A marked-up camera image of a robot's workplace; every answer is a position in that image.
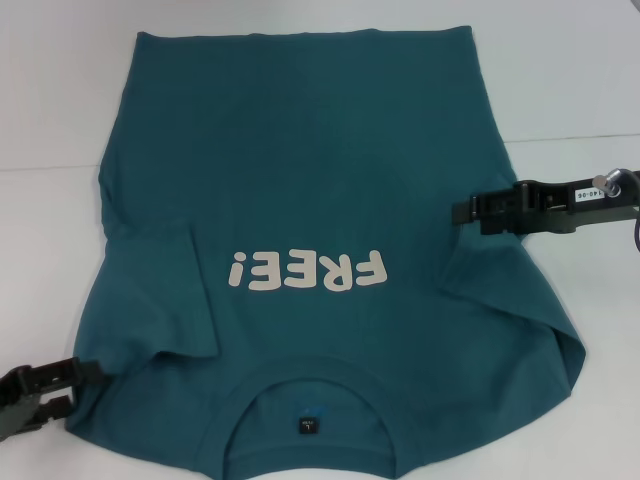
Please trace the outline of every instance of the white surface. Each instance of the white surface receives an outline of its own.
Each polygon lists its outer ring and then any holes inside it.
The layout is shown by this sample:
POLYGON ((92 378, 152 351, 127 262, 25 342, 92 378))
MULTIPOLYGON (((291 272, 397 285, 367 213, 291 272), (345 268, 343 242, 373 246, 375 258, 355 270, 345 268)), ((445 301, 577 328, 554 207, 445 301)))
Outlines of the white surface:
MULTIPOLYGON (((71 353, 103 247, 93 165, 115 117, 135 32, 459 24, 474 27, 506 140, 640 132, 640 13, 628 0, 0 2, 0 374, 71 353), (67 166, 76 168, 59 168, 67 166)), ((640 169, 640 136, 508 149, 520 176, 540 181, 640 169)), ((574 396, 502 440, 407 479, 640 478, 640 255, 632 229, 624 222, 528 240, 588 349, 574 396)), ((202 477, 107 452, 56 424, 2 443, 0 478, 202 477)), ((268 478, 372 477, 305 470, 268 478)))

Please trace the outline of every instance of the teal t-shirt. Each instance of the teal t-shirt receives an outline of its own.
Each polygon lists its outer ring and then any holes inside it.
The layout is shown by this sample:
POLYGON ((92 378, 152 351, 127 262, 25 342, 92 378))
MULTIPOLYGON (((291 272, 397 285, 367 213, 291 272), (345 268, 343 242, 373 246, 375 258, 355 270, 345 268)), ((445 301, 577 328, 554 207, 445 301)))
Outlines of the teal t-shirt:
POLYGON ((396 478, 526 425, 584 349, 519 238, 450 219, 514 180, 468 27, 139 34, 76 343, 111 381, 69 430, 243 480, 396 478))

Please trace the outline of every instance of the white lettering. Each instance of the white lettering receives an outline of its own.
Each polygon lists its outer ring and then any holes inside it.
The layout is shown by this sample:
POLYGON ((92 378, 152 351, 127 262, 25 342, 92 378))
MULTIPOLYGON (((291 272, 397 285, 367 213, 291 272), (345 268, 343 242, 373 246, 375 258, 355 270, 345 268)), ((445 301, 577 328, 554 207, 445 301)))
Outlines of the white lettering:
POLYGON ((247 259, 247 255, 243 252, 236 252, 233 256, 237 261, 233 262, 231 265, 231 272, 229 273, 229 285, 232 287, 237 287, 240 285, 240 281, 242 280, 242 272, 244 271, 244 266, 241 262, 244 262, 247 259))
POLYGON ((369 252, 369 261, 358 263, 356 265, 356 270, 359 272, 373 273, 373 275, 365 275, 356 278, 356 283, 363 287, 387 281, 387 271, 384 268, 384 263, 382 263, 382 256, 377 250, 371 250, 371 252, 369 252))
POLYGON ((251 274, 260 277, 266 276, 266 280, 252 280, 249 282, 249 290, 266 291, 280 288, 280 255, 278 252, 255 252, 253 259, 267 262, 265 265, 256 265, 251 269, 251 274))
POLYGON ((320 263, 327 270, 324 276, 324 286, 332 292, 344 292, 351 290, 353 286, 353 275, 351 273, 351 259, 348 255, 340 255, 340 266, 336 265, 329 257, 320 257, 320 263), (337 284, 336 280, 342 278, 342 283, 337 284))
POLYGON ((302 278, 287 277, 284 284, 294 288, 312 288, 316 286, 316 252, 313 250, 289 250, 289 256, 302 259, 302 263, 290 263, 287 270, 301 273, 302 278))

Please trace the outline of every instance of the cable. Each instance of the cable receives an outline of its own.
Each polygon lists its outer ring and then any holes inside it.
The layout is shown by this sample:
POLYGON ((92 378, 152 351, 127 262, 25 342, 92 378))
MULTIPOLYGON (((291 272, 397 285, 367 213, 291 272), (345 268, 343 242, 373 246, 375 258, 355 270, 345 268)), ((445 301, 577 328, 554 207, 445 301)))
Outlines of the cable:
MULTIPOLYGON (((638 176, 631 170, 627 170, 626 168, 619 168, 618 170, 623 175, 626 175, 627 177, 632 179, 633 183, 635 183, 638 190, 638 207, 640 207, 640 178, 638 178, 638 176)), ((638 212, 638 216, 636 217, 636 226, 634 228, 633 238, 636 241, 636 248, 640 252, 640 211, 638 212)))

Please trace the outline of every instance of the label sticker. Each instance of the label sticker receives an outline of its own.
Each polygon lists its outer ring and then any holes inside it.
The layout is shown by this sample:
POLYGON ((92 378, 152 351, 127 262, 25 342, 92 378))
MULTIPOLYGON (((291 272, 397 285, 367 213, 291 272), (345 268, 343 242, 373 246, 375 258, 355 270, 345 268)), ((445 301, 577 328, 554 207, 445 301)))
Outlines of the label sticker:
POLYGON ((315 417, 302 417, 298 423, 302 435, 318 433, 318 419, 315 417))
POLYGON ((605 197, 602 190, 598 190, 596 187, 583 188, 576 190, 576 202, 588 202, 589 200, 601 200, 605 197))

